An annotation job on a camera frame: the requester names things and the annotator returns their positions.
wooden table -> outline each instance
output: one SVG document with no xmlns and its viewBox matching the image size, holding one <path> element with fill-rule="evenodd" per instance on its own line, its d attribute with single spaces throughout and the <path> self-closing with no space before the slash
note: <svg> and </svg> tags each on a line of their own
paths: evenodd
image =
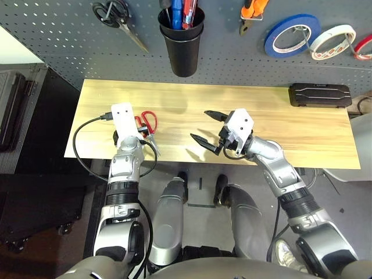
<svg viewBox="0 0 372 279">
<path fill-rule="evenodd" d="M 253 164 L 229 160 L 199 146 L 190 133 L 217 144 L 222 123 L 204 110 L 229 113 L 245 108 L 255 121 L 254 135 L 277 141 L 295 167 L 359 169 L 359 160 L 346 109 L 295 108 L 288 90 L 281 87 L 144 83 L 85 80 L 71 127 L 65 157 L 73 158 L 72 136 L 76 128 L 105 112 L 114 103 L 131 102 L 135 115 L 152 110 L 158 116 L 155 139 L 160 161 Z M 111 159 L 116 153 L 113 121 L 96 121 L 77 136 L 82 158 Z M 146 159 L 151 150 L 145 148 Z"/>
</svg>

black scissors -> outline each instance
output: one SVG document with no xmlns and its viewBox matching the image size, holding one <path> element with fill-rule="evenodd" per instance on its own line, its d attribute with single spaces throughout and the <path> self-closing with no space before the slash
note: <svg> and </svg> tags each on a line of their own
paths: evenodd
<svg viewBox="0 0 372 279">
<path fill-rule="evenodd" d="M 96 2 L 93 3 L 92 8 L 100 22 L 109 27 L 123 30 L 141 49 L 149 52 L 140 39 L 129 29 L 127 24 L 129 11 L 123 0 L 108 0 L 106 5 Z"/>
</svg>

red scissors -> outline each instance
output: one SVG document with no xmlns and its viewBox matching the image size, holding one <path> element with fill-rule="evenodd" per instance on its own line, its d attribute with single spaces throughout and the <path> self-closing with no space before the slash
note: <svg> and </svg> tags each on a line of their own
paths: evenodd
<svg viewBox="0 0 372 279">
<path fill-rule="evenodd" d="M 150 122 L 147 119 L 146 115 L 152 115 L 153 118 L 155 119 L 155 126 L 154 126 L 154 128 L 151 127 Z M 158 128 L 158 118 L 156 117 L 156 114 L 154 114 L 150 110 L 146 110 L 146 111 L 142 112 L 141 113 L 141 117 L 134 116 L 134 119 L 135 119 L 135 121 L 137 121 L 139 127 L 143 127 L 144 125 L 146 125 L 150 134 L 154 134 L 156 132 L 156 129 Z"/>
<path fill-rule="evenodd" d="M 153 118 L 155 120 L 155 126 L 151 126 L 151 124 L 150 124 L 149 120 L 147 119 L 146 115 L 152 115 L 153 116 Z M 146 110 L 146 111 L 141 113 L 141 117 L 134 116 L 134 119 L 138 123 L 139 127 L 147 126 L 147 129 L 149 130 L 149 135 L 145 134 L 144 137 L 147 138 L 148 140 L 150 140 L 150 142 L 152 143 L 153 147 L 156 150 L 156 153 L 158 153 L 158 155 L 160 156 L 160 151 L 159 151 L 158 145 L 156 144 L 154 136 L 153 136 L 154 133 L 156 132 L 156 129 L 158 128 L 158 118 L 156 117 L 156 114 L 154 114 L 150 110 Z"/>
</svg>

white tape roll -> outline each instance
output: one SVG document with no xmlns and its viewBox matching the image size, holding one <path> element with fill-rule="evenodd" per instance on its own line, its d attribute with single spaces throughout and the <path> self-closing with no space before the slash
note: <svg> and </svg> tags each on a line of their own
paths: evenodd
<svg viewBox="0 0 372 279">
<path fill-rule="evenodd" d="M 348 49 L 349 43 L 348 40 L 345 38 L 342 43 L 335 46 L 334 48 L 331 48 L 324 52 L 316 52 L 317 49 L 319 49 L 319 47 L 323 45 L 326 41 L 328 41 L 330 38 L 336 37 L 341 34 L 345 34 L 346 36 L 348 36 L 350 43 L 352 43 L 356 37 L 355 30 L 348 24 L 333 27 L 327 30 L 326 32 L 321 33 L 319 37 L 317 37 L 313 41 L 313 43 L 310 46 L 310 50 L 312 51 L 312 58 L 314 60 L 324 60 L 336 56 L 343 52 L 344 50 Z"/>
</svg>

blue tape roll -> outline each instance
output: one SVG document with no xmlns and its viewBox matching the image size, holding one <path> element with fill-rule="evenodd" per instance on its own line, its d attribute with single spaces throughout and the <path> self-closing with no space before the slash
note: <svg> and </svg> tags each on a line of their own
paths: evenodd
<svg viewBox="0 0 372 279">
<path fill-rule="evenodd" d="M 265 39 L 264 47 L 267 55 L 275 58 L 285 58 L 297 55 L 307 49 L 305 40 L 302 40 L 295 46 L 287 49 L 277 48 L 274 44 L 276 39 L 286 30 L 295 26 L 306 27 L 309 30 L 307 41 L 309 45 L 320 35 L 321 27 L 318 18 L 312 15 L 299 14 L 290 16 L 276 24 L 268 33 Z"/>
</svg>

